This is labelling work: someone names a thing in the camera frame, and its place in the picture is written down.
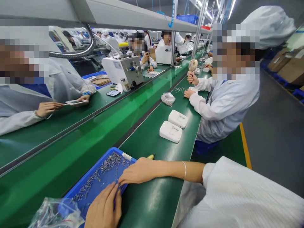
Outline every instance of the white fan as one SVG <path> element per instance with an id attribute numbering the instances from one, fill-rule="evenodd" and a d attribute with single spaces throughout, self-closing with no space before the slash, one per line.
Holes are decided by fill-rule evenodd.
<path id="1" fill-rule="evenodd" d="M 189 70 L 188 70 L 187 76 L 189 76 L 190 72 L 194 72 L 196 70 L 196 68 L 197 68 L 197 60 L 191 60 L 189 63 Z"/>

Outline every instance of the yellow pen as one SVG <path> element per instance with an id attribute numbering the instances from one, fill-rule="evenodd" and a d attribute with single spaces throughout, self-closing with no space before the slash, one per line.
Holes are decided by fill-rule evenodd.
<path id="1" fill-rule="evenodd" d="M 153 154 L 153 155 L 150 155 L 149 157 L 148 157 L 148 159 L 154 159 L 154 157 L 155 157 L 155 154 Z"/>

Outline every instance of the silver bracelet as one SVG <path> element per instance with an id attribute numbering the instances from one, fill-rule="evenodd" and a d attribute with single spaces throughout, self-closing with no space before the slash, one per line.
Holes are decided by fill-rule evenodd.
<path id="1" fill-rule="evenodd" d="M 186 164 L 185 164 L 185 163 L 184 163 L 184 166 L 185 166 L 185 176 L 184 176 L 183 179 L 185 179 L 185 177 L 186 177 L 186 175 L 187 175 L 187 167 L 186 167 Z"/>

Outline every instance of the gray floor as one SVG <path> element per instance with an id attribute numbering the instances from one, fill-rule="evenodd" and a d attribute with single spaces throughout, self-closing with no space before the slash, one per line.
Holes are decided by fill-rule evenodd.
<path id="1" fill-rule="evenodd" d="M 304 105 L 265 71 L 244 131 L 254 171 L 304 198 Z"/>

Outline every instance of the overhead shelf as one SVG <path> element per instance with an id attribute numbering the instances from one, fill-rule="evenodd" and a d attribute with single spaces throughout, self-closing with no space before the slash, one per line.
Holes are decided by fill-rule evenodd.
<path id="1" fill-rule="evenodd" d="M 164 16 L 119 0 L 4 0 L 0 18 L 27 19 L 35 24 L 60 27 L 91 27 L 110 29 L 166 30 L 195 33 L 197 26 Z M 211 31 L 201 29 L 201 33 Z"/>

